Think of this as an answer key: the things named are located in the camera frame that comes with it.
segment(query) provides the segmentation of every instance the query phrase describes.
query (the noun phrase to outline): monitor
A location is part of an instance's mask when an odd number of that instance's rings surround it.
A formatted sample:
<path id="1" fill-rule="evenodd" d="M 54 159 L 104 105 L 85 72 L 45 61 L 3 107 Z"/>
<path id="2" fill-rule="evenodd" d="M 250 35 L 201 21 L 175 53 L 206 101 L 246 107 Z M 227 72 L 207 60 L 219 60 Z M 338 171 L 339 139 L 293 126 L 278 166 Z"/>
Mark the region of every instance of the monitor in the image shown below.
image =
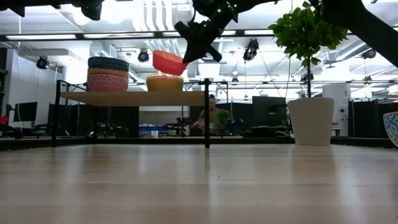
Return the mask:
<path id="1" fill-rule="evenodd" d="M 254 96 L 254 126 L 287 125 L 286 99 L 283 97 Z"/>
<path id="2" fill-rule="evenodd" d="M 15 105 L 14 121 L 35 121 L 37 102 L 19 103 Z"/>

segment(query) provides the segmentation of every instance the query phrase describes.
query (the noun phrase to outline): small potted plant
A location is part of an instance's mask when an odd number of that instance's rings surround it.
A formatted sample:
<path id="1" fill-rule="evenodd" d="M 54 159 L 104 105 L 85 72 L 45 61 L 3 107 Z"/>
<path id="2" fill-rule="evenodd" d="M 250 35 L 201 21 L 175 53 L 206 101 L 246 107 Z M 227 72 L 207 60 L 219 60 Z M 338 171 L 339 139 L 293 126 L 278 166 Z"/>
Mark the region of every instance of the small potted plant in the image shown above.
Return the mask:
<path id="1" fill-rule="evenodd" d="M 311 64 L 321 61 L 315 57 L 321 47 L 335 50 L 346 39 L 347 29 L 333 26 L 321 17 L 308 2 L 303 8 L 296 8 L 284 14 L 275 24 L 269 26 L 274 31 L 279 47 L 285 47 L 289 58 L 296 55 L 307 69 L 308 98 L 290 101 L 287 106 L 292 120 L 296 144 L 329 145 L 334 101 L 331 98 L 311 98 Z"/>
<path id="2" fill-rule="evenodd" d="M 220 126 L 218 126 L 219 134 L 221 136 L 224 136 L 226 132 L 225 130 L 226 124 L 231 119 L 231 115 L 228 110 L 218 110 L 217 118 L 218 121 L 220 122 Z"/>

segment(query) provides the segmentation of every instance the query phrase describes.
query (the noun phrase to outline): man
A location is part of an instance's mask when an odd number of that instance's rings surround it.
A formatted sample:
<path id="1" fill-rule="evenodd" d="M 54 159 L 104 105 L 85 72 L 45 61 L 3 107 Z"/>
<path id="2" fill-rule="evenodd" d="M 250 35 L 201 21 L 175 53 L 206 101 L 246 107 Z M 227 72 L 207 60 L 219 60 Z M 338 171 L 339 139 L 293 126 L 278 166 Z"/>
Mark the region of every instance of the man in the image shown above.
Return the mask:
<path id="1" fill-rule="evenodd" d="M 217 113 L 219 109 L 216 108 L 216 98 L 213 94 L 209 96 L 209 118 L 210 118 L 210 133 L 216 134 L 217 128 L 220 127 L 220 121 L 218 120 Z M 201 111 L 198 121 L 192 125 L 193 128 L 204 128 L 205 127 L 205 110 Z"/>

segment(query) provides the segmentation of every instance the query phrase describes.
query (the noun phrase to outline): red bowl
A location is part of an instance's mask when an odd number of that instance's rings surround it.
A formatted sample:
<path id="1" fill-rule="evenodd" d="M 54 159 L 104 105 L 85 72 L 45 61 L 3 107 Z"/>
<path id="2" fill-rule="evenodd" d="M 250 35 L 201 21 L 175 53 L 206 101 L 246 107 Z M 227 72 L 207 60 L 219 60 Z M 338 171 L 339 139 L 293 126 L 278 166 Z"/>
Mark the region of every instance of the red bowl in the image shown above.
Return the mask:
<path id="1" fill-rule="evenodd" d="M 182 63 L 182 58 L 177 55 L 161 50 L 155 50 L 153 65 L 158 71 L 170 75 L 182 75 L 188 64 Z"/>

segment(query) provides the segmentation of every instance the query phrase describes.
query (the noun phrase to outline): stacked bowl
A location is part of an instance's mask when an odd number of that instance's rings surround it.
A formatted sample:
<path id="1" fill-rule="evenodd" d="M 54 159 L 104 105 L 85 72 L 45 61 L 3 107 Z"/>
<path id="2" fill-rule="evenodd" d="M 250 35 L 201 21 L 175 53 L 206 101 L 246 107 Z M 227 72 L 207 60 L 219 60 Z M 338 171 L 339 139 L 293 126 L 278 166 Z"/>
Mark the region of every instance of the stacked bowl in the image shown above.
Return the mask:
<path id="1" fill-rule="evenodd" d="M 179 56 L 155 50 L 153 66 L 159 73 L 147 76 L 148 91 L 182 91 L 184 79 L 181 74 L 187 65 Z"/>
<path id="2" fill-rule="evenodd" d="M 91 91 L 126 91 L 130 64 L 110 57 L 88 59 L 87 85 Z"/>
<path id="3" fill-rule="evenodd" d="M 148 91 L 182 91 L 184 79 L 163 72 L 147 76 Z"/>

